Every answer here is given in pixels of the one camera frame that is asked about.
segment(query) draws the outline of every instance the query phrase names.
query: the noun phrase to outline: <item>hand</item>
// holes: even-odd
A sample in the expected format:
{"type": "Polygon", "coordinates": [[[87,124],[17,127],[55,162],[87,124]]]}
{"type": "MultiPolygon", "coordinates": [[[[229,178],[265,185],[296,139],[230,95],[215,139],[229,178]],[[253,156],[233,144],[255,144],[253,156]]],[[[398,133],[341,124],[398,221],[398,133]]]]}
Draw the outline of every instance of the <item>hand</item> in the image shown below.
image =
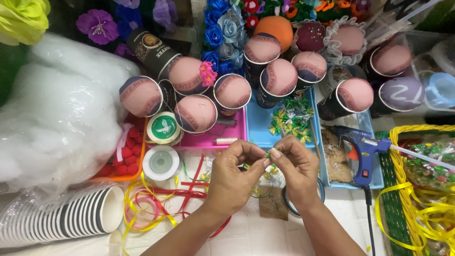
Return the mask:
{"type": "Polygon", "coordinates": [[[251,190],[265,168],[271,164],[266,152],[257,145],[238,139],[216,156],[207,198],[201,208],[226,219],[239,211],[248,201],[251,190]],[[238,165],[251,167],[241,172],[238,165]]]}
{"type": "Polygon", "coordinates": [[[303,143],[295,136],[287,135],[273,146],[270,155],[284,174],[288,199],[297,208],[307,209],[321,201],[318,196],[319,160],[303,143]]]}

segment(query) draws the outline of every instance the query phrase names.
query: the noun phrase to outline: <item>brown paper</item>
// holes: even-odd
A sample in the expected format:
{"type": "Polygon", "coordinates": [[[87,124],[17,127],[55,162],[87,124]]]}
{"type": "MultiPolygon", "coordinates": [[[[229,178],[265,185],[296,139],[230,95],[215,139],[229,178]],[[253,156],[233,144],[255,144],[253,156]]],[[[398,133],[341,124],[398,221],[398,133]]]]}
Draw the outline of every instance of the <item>brown paper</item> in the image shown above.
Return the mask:
{"type": "Polygon", "coordinates": [[[346,160],[344,147],[338,147],[338,138],[329,130],[321,130],[329,181],[352,182],[351,168],[346,160]]]}
{"type": "MultiPolygon", "coordinates": [[[[270,186],[260,186],[261,195],[267,194],[270,186]]],[[[281,188],[273,187],[269,196],[259,198],[259,215],[288,221],[288,208],[284,202],[281,188]]]]}

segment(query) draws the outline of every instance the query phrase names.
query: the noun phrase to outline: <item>woven basket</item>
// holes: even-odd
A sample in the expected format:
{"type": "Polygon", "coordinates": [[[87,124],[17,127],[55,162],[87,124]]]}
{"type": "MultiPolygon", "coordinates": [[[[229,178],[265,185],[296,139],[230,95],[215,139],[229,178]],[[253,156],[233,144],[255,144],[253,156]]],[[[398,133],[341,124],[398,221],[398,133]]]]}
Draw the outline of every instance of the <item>woven basket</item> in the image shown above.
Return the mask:
{"type": "MultiPolygon", "coordinates": [[[[455,137],[455,126],[443,125],[408,125],[396,127],[389,132],[378,132],[375,134],[377,139],[390,138],[392,144],[398,145],[398,134],[406,133],[406,135],[433,134],[442,135],[448,134],[450,137],[455,137]]],[[[390,150],[386,153],[379,154],[381,167],[384,176],[384,188],[389,188],[395,185],[406,182],[403,169],[397,168],[392,161],[390,150]]],[[[407,245],[422,246],[418,227],[415,222],[409,196],[403,191],[393,190],[381,195],[381,218],[383,219],[384,231],[390,237],[401,241],[407,245]]],[[[390,250],[394,256],[424,256],[423,251],[413,251],[404,248],[393,241],[390,241],[390,250]]]]}

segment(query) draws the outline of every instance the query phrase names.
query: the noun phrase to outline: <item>forearm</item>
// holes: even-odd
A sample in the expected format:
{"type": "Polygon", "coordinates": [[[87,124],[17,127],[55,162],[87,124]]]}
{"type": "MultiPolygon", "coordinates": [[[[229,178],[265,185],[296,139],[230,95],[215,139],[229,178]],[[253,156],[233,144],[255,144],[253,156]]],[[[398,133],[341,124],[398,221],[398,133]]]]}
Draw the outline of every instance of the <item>forearm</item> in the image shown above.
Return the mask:
{"type": "Polygon", "coordinates": [[[335,216],[322,203],[311,208],[297,206],[316,256],[365,256],[335,216]]]}
{"type": "Polygon", "coordinates": [[[199,208],[141,256],[193,256],[225,220],[199,208]]]}

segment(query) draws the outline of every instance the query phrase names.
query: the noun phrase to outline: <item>blue glue gun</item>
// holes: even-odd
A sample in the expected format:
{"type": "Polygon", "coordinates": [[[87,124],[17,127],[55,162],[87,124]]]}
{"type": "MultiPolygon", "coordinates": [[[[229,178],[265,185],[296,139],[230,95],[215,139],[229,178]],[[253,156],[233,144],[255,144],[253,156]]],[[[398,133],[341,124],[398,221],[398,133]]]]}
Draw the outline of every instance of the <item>blue glue gun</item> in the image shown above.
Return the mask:
{"type": "Polygon", "coordinates": [[[361,187],[368,186],[371,183],[373,154],[386,152],[392,144],[391,140],[388,138],[377,140],[371,133],[346,126],[322,126],[335,134],[339,140],[338,146],[341,146],[342,140],[349,142],[352,150],[346,157],[359,161],[359,169],[354,177],[354,182],[361,187]]]}

